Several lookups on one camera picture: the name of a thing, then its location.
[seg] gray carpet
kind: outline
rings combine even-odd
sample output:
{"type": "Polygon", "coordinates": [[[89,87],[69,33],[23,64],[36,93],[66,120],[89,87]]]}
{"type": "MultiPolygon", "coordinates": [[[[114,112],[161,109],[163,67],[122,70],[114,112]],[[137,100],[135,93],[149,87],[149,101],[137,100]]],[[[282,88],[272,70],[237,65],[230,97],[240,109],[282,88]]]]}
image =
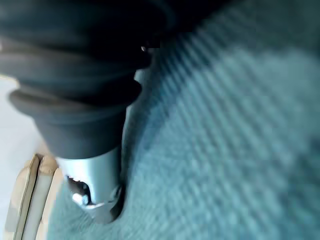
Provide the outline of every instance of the gray carpet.
{"type": "Polygon", "coordinates": [[[320,1],[244,0],[162,45],[138,76],[120,218],[65,186],[49,240],[320,236],[320,1]]]}

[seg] silver metal shaft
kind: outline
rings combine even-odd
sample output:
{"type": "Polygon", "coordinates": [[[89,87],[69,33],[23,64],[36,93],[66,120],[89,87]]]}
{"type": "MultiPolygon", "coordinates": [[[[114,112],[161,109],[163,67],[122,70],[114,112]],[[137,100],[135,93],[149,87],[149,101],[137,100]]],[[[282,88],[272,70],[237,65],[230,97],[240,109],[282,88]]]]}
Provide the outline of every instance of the silver metal shaft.
{"type": "Polygon", "coordinates": [[[86,159],[57,158],[72,200],[99,223],[113,222],[123,207],[121,147],[86,159]]]}

